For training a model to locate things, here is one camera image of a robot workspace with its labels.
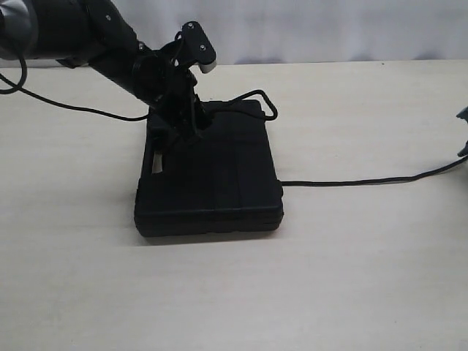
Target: white wall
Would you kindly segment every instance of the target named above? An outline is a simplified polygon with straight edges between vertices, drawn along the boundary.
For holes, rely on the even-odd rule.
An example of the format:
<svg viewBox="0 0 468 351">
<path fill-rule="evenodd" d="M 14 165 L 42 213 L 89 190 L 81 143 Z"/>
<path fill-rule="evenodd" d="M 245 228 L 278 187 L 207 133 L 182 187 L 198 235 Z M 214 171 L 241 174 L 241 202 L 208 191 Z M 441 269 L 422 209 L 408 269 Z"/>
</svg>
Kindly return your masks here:
<svg viewBox="0 0 468 351">
<path fill-rule="evenodd" d="M 115 0 L 149 45 L 192 19 L 223 64 L 468 59 L 468 0 Z"/>
</svg>

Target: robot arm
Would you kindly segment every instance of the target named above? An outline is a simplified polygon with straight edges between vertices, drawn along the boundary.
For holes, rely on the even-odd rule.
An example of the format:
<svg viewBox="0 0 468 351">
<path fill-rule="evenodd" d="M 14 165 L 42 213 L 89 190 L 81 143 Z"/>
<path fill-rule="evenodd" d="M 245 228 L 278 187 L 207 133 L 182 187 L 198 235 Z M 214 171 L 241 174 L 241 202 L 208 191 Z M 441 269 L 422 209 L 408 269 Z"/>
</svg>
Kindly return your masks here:
<svg viewBox="0 0 468 351">
<path fill-rule="evenodd" d="M 186 23 L 160 50 L 139 41 L 111 0 L 0 0 L 0 57 L 54 59 L 89 65 L 145 102 L 185 140 L 211 124 L 195 94 L 189 68 L 216 66 L 216 53 L 200 24 Z"/>
</svg>

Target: white table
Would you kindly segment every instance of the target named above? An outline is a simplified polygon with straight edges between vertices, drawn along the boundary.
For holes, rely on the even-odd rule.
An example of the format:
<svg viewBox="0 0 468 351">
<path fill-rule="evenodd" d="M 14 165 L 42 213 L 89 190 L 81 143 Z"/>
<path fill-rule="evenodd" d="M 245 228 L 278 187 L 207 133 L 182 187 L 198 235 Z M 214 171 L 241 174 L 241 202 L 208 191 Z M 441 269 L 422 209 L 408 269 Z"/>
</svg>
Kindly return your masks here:
<svg viewBox="0 0 468 351">
<path fill-rule="evenodd" d="M 90 69 L 33 69 L 28 87 L 146 111 Z M 468 61 L 218 67 L 198 91 L 253 88 L 281 113 L 268 129 L 282 180 L 408 176 L 456 160 L 468 138 L 455 118 Z M 467 167 L 286 189 L 264 239 L 149 243 L 132 221 L 144 123 L 22 94 L 0 108 L 0 350 L 468 350 Z"/>
</svg>

